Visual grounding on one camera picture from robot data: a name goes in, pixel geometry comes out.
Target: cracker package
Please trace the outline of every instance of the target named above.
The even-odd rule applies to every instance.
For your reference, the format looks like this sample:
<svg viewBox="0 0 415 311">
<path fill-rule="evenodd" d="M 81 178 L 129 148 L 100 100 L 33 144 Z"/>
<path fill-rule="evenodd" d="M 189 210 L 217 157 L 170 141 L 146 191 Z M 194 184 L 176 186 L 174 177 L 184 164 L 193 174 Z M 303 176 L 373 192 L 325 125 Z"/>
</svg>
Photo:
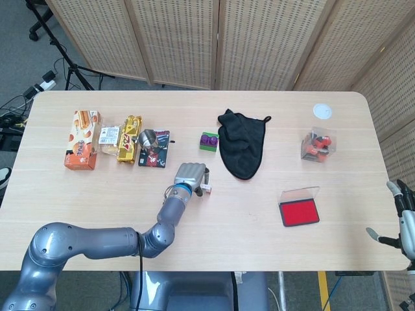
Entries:
<svg viewBox="0 0 415 311">
<path fill-rule="evenodd" d="M 98 111 L 80 110 L 73 116 L 65 166 L 71 170 L 93 170 L 97 160 L 101 115 Z"/>
</svg>

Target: light wooden tabletop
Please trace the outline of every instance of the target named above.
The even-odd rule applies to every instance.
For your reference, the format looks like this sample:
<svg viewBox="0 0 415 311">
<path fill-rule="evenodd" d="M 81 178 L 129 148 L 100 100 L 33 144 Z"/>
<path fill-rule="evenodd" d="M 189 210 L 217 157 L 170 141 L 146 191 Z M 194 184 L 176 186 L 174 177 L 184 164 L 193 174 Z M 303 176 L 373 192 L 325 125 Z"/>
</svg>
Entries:
<svg viewBox="0 0 415 311">
<path fill-rule="evenodd" d="M 333 116 L 313 115 L 316 103 Z M 249 181 L 234 178 L 219 151 L 199 150 L 202 132 L 217 132 L 226 108 L 267 123 L 263 160 Z M 171 131 L 167 167 L 118 164 L 99 154 L 94 171 L 71 171 L 64 155 L 73 112 L 97 109 L 104 124 L 142 115 L 143 128 Z M 337 130 L 337 151 L 324 163 L 300 160 L 312 126 Z M 36 230 L 49 222 L 88 228 L 134 227 L 156 221 L 163 193 L 183 162 L 205 163 L 213 191 L 193 196 L 176 239 L 146 270 L 315 271 L 402 270 L 399 250 L 374 242 L 370 226 L 397 237 L 394 202 L 364 97 L 343 92 L 262 91 L 48 91 L 34 101 L 0 209 L 0 270 L 19 270 Z M 283 190 L 320 186 L 320 222 L 283 227 Z M 67 270 L 137 270 L 137 257 L 71 259 Z"/>
</svg>

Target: black cloth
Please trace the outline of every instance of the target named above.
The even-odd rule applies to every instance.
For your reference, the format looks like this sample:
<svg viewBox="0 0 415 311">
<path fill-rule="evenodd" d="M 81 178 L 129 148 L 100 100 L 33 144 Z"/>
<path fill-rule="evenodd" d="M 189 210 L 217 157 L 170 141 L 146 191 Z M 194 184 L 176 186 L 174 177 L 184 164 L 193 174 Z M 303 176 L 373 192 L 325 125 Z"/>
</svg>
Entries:
<svg viewBox="0 0 415 311">
<path fill-rule="evenodd" d="M 240 113 L 227 109 L 218 117 L 222 124 L 219 128 L 219 150 L 223 163 L 236 178 L 247 180 L 257 172 L 262 160 L 265 137 L 264 120 L 247 118 Z"/>
</svg>

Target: robotic hand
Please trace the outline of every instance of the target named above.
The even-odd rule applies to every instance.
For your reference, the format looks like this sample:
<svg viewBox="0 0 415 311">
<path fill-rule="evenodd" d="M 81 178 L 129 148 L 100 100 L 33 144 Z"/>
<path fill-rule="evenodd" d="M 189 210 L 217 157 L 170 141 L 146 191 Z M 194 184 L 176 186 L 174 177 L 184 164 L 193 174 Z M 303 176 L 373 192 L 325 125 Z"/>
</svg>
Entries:
<svg viewBox="0 0 415 311">
<path fill-rule="evenodd" d="M 400 249 L 402 254 L 410 260 L 407 271 L 412 291 L 415 292 L 415 192 L 410 190 L 400 179 L 397 180 L 397 185 L 391 181 L 388 181 L 386 185 L 395 198 L 397 216 L 399 217 L 399 237 L 380 236 L 369 227 L 366 228 L 366 231 L 379 243 Z M 403 301 L 400 304 L 402 310 L 408 310 L 408 303 L 415 303 L 415 294 L 409 297 L 410 301 Z"/>
<path fill-rule="evenodd" d="M 165 193 L 157 223 L 141 235 L 130 227 L 84 229 L 70 224 L 52 223 L 33 236 L 21 266 L 16 289 L 2 311 L 53 311 L 56 308 L 56 282 L 66 262 L 79 254 L 89 259 L 141 255 L 154 258 L 174 240 L 174 228 L 183 215 L 193 192 L 202 196 L 202 180 L 207 184 L 205 164 L 183 163 Z"/>
</svg>

